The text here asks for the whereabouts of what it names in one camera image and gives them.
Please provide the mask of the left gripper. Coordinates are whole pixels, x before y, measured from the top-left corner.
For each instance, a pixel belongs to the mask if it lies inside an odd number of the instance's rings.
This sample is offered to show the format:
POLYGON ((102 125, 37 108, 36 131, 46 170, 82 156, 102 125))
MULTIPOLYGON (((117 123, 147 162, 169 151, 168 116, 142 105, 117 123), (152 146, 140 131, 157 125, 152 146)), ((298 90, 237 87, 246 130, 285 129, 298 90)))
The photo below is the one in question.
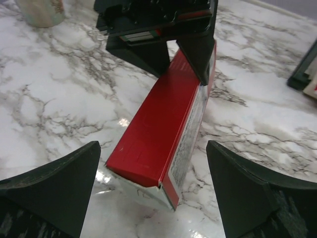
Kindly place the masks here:
MULTIPOLYGON (((153 74, 162 76, 170 59, 165 42, 130 46, 126 42, 169 41, 206 34, 214 27, 216 0, 97 0, 96 28, 108 39, 112 55, 153 74)), ((209 83, 214 37, 176 41, 201 84, 209 83)))

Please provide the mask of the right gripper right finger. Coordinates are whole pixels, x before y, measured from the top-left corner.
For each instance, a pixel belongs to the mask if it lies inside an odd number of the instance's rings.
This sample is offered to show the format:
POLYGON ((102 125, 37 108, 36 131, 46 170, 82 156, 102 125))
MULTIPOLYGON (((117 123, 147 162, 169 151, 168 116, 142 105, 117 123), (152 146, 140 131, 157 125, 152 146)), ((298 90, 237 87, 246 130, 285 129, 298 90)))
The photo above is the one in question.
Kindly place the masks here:
POLYGON ((216 141, 206 147, 227 238, 315 238, 317 184, 243 158, 216 141))

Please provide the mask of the red toothpaste box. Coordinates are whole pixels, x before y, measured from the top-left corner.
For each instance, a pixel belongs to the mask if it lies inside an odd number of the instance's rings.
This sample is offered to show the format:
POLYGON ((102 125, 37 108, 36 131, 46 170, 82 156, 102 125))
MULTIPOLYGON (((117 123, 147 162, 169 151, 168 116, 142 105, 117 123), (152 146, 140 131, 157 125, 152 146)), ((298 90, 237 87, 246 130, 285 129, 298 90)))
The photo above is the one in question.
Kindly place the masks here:
POLYGON ((128 196, 159 210, 177 208, 210 91, 178 51, 106 161, 128 196))

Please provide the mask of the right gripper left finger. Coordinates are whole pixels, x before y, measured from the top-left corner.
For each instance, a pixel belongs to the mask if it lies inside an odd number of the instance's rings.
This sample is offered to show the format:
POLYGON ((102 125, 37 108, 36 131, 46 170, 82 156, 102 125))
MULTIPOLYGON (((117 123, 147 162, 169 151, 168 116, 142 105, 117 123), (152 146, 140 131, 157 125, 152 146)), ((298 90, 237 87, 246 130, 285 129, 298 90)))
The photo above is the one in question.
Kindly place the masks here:
POLYGON ((0 182, 2 238, 78 238, 101 155, 91 141, 70 154, 0 182))

